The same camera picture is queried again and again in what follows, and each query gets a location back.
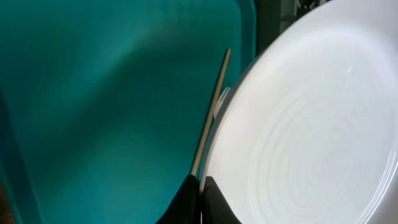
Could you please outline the teal plastic tray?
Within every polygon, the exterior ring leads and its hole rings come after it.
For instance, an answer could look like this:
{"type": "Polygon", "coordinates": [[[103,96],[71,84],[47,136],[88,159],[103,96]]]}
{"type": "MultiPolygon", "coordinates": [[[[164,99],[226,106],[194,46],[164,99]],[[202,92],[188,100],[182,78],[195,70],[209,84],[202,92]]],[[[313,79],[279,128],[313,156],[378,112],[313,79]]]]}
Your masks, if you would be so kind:
{"type": "Polygon", "coordinates": [[[1,0],[1,187],[16,223],[155,223],[190,172],[236,0],[1,0]]]}

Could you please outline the pink plate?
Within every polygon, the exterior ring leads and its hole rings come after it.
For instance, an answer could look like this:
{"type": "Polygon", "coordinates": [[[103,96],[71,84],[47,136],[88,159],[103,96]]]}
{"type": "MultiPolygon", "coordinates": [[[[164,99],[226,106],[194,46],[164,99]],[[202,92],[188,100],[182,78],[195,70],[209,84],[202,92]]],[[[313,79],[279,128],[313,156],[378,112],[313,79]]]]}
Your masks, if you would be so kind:
{"type": "Polygon", "coordinates": [[[397,222],[397,0],[308,12],[229,91],[200,191],[241,223],[397,222]]]}

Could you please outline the grey dishwasher rack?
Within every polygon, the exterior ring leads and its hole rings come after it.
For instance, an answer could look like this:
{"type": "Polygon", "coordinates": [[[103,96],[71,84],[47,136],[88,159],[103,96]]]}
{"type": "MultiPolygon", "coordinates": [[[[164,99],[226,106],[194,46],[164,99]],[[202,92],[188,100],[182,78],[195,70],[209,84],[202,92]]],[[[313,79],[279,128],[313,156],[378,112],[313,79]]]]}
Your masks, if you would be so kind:
{"type": "Polygon", "coordinates": [[[329,0],[254,0],[256,7],[256,54],[306,13],[329,0]]]}

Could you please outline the white plastic fork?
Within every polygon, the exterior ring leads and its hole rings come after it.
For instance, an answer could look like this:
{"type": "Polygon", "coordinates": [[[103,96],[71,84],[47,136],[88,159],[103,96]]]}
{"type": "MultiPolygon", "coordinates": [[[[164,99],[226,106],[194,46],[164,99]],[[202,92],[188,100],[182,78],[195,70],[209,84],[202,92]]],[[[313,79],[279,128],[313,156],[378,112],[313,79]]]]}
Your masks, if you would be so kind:
{"type": "Polygon", "coordinates": [[[221,108],[221,106],[222,106],[222,104],[223,104],[223,102],[224,102],[226,96],[228,95],[230,89],[231,89],[231,88],[230,88],[229,86],[227,86],[227,87],[222,91],[221,95],[219,96],[219,98],[218,98],[218,100],[217,100],[217,102],[216,102],[214,111],[213,111],[213,119],[216,119],[217,114],[218,114],[218,112],[219,112],[219,110],[220,110],[220,108],[221,108]]]}

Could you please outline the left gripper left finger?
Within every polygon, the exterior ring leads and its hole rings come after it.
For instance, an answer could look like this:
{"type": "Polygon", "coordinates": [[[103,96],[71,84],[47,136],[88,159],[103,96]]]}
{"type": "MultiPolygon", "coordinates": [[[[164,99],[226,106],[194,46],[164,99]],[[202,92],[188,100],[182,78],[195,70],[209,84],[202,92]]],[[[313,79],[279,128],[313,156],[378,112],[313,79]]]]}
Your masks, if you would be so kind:
{"type": "Polygon", "coordinates": [[[198,224],[199,183],[194,175],[187,175],[156,224],[198,224]]]}

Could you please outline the wooden chopstick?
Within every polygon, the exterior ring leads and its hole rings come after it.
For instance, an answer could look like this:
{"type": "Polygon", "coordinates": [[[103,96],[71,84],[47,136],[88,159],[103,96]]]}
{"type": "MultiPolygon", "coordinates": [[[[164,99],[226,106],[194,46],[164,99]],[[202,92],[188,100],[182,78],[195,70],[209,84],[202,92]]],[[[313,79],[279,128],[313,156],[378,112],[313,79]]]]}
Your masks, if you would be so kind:
{"type": "Polygon", "coordinates": [[[224,55],[224,59],[223,59],[223,63],[221,65],[221,69],[216,81],[216,85],[212,94],[212,98],[211,98],[211,102],[210,102],[210,106],[208,108],[208,112],[207,112],[207,116],[206,116],[206,120],[205,123],[203,125],[203,129],[201,132],[201,136],[200,136],[200,140],[198,142],[198,146],[197,146],[197,151],[195,153],[195,157],[193,160],[193,164],[192,167],[190,169],[190,175],[194,175],[196,176],[199,165],[200,165],[200,161],[201,161],[201,155],[203,153],[203,149],[206,143],[206,138],[208,136],[208,132],[209,132],[209,128],[212,122],[212,118],[213,118],[213,113],[218,101],[218,97],[221,91],[221,87],[223,84],[223,80],[224,80],[224,76],[226,73],[226,69],[228,66],[228,62],[229,62],[229,57],[231,54],[231,49],[227,49],[224,55]]]}

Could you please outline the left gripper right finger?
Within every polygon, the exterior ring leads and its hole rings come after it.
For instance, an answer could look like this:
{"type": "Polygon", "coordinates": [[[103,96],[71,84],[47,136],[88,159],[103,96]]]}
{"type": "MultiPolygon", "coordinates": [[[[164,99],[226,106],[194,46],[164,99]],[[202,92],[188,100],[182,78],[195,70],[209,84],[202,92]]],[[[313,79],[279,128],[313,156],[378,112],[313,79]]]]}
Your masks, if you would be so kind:
{"type": "Polygon", "coordinates": [[[202,221],[204,224],[241,224],[211,176],[206,177],[202,193],[202,221]]]}

